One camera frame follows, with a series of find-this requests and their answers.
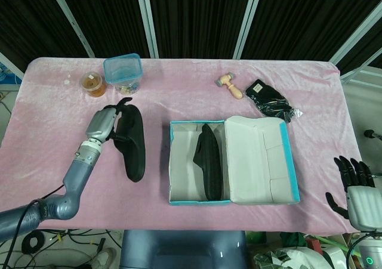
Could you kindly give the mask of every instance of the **blue chair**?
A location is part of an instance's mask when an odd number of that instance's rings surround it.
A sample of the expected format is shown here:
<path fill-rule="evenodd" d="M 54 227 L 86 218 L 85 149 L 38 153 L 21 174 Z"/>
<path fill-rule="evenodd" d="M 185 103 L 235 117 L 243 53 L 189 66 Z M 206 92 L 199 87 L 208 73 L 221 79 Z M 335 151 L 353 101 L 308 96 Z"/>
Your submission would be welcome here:
<path fill-rule="evenodd" d="M 244 231 L 125 230 L 120 269 L 247 269 Z"/>

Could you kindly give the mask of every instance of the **green light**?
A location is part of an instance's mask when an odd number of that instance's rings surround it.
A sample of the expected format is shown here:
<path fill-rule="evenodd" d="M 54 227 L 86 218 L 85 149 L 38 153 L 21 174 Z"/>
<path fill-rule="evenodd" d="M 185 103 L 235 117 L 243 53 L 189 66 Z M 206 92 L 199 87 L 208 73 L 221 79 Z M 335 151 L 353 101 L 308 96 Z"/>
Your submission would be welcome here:
<path fill-rule="evenodd" d="M 367 258 L 366 258 L 366 262 L 367 262 L 369 265 L 371 265 L 371 264 L 374 263 L 374 260 L 371 259 L 370 257 L 367 257 Z"/>

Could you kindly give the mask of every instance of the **plastic container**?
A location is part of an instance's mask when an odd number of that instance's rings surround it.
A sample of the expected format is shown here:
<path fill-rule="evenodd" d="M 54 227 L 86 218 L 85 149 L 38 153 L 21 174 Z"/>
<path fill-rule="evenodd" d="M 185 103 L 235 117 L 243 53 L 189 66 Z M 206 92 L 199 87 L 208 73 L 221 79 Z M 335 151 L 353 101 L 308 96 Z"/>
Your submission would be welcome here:
<path fill-rule="evenodd" d="M 97 72 L 88 72 L 81 78 L 82 89 L 92 97 L 102 96 L 106 92 L 106 83 Z"/>
<path fill-rule="evenodd" d="M 105 80 L 121 94 L 130 95 L 139 89 L 143 71 L 141 58 L 132 53 L 105 59 L 103 62 Z"/>

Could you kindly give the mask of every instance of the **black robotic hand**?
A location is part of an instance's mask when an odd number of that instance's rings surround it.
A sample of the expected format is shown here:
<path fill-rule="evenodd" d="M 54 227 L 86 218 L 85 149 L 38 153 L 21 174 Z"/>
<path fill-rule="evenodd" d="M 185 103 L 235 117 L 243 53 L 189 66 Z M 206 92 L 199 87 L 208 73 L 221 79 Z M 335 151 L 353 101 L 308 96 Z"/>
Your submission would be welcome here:
<path fill-rule="evenodd" d="M 382 196 L 375 188 L 369 167 L 363 162 L 340 156 L 334 158 L 341 174 L 346 193 L 347 209 L 337 205 L 331 193 L 326 193 L 326 201 L 331 209 L 345 219 L 349 219 L 354 228 L 363 231 L 377 230 L 382 227 Z"/>

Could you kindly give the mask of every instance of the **table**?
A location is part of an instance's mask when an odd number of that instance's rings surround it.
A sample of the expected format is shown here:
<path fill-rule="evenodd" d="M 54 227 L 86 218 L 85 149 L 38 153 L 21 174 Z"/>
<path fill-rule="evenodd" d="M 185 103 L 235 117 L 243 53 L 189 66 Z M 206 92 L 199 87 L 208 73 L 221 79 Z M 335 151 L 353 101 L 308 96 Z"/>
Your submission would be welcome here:
<path fill-rule="evenodd" d="M 80 77 L 103 74 L 99 58 L 39 58 L 26 70 L 0 148 L 0 211 L 25 205 L 57 188 L 86 139 L 93 114 L 123 96 L 112 87 L 92 98 Z M 333 157 L 361 159 L 339 80 L 331 63 L 316 61 L 142 59 L 141 89 L 133 95 L 143 117 L 146 173 L 139 183 L 125 173 L 111 141 L 68 221 L 46 220 L 41 228 L 146 228 L 193 230 L 353 232 L 326 204 L 330 191 L 346 200 Z M 242 89 L 261 78 L 304 115 L 288 124 L 301 202 L 272 206 L 170 206 L 168 203 L 169 121 L 221 120 L 232 115 L 259 118 L 249 98 L 234 99 L 214 80 L 227 72 Z"/>

